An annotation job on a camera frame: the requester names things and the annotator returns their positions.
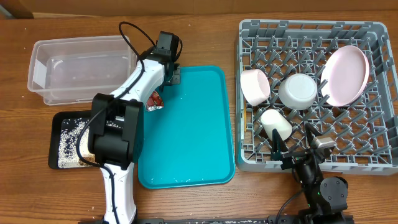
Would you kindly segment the pink round plate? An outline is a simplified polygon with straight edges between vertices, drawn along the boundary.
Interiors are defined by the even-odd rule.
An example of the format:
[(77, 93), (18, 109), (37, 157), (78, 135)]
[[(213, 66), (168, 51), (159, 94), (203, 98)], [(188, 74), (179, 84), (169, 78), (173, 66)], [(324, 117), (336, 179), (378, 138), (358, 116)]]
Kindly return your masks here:
[(325, 64), (321, 81), (323, 96), (332, 106), (344, 106), (356, 100), (365, 89), (370, 73), (369, 61), (358, 47), (347, 45), (334, 52)]

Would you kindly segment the white paper cup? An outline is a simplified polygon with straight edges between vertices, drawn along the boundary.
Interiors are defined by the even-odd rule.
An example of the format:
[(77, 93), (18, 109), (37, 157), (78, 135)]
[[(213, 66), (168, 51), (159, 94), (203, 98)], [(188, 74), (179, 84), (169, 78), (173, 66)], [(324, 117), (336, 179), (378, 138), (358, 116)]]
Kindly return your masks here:
[(270, 140), (272, 140), (274, 129), (277, 130), (282, 140), (286, 140), (292, 134), (292, 125), (277, 110), (266, 110), (261, 115), (260, 121)]

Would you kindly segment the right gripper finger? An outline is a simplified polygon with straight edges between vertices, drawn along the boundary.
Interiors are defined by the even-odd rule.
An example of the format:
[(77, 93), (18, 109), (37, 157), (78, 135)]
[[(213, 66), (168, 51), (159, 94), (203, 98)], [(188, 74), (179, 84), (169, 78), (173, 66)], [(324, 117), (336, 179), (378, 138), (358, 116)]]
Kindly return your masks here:
[(281, 159), (282, 153), (287, 152), (287, 146), (277, 129), (272, 130), (271, 159)]
[(321, 136), (322, 134), (310, 123), (305, 123), (305, 134), (308, 142), (312, 142), (314, 137)]

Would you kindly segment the white round bowl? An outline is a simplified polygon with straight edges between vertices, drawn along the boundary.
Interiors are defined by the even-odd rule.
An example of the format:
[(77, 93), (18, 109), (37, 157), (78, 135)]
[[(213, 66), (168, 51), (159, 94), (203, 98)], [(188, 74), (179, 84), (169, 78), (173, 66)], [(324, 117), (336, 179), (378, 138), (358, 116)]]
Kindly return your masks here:
[(314, 79), (306, 74), (297, 73), (280, 84), (278, 95), (284, 106), (293, 110), (305, 110), (311, 107), (317, 92)]

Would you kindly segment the small bowl with food scraps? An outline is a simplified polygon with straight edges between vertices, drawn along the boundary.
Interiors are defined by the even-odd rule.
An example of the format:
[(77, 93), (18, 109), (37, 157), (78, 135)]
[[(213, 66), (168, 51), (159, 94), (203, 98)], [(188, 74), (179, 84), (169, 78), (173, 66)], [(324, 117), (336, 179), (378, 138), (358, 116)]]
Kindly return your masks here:
[(266, 74), (260, 69), (245, 70), (240, 77), (241, 91), (251, 106), (266, 101), (271, 89)]

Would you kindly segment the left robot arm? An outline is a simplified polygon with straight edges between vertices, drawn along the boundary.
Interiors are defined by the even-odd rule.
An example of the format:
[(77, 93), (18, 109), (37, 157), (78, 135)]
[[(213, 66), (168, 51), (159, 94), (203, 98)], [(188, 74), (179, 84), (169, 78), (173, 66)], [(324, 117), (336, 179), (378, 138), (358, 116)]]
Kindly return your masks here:
[(106, 212), (103, 223), (133, 223), (133, 170), (144, 144), (144, 110), (156, 88), (179, 76), (182, 40), (161, 32), (154, 46), (137, 58), (129, 78), (108, 95), (98, 93), (91, 104), (87, 146), (103, 174)]

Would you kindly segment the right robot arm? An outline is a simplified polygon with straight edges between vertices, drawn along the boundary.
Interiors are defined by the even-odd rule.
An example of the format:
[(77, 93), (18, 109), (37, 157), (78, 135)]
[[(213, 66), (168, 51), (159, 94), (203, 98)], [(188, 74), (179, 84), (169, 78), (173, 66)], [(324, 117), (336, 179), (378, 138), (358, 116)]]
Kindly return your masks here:
[[(335, 141), (322, 135), (311, 124), (305, 124), (309, 147), (302, 151), (289, 151), (276, 129), (272, 131), (271, 159), (281, 161), (281, 169), (290, 169), (301, 190), (291, 196), (277, 215), (268, 216), (267, 223), (350, 224), (354, 218), (343, 211), (348, 208), (348, 183), (338, 176), (323, 176), (320, 164), (331, 155)], [(283, 215), (284, 208), (300, 194), (304, 194), (308, 208), (296, 215)]]

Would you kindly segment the red foil snack wrapper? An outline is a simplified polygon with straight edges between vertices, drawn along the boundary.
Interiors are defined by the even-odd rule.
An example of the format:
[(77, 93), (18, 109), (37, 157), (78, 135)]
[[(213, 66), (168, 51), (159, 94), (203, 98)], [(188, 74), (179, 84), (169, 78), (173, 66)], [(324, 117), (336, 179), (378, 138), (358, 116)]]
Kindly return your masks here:
[(162, 109), (164, 102), (157, 91), (153, 91), (149, 99), (146, 101), (146, 110), (155, 111)]

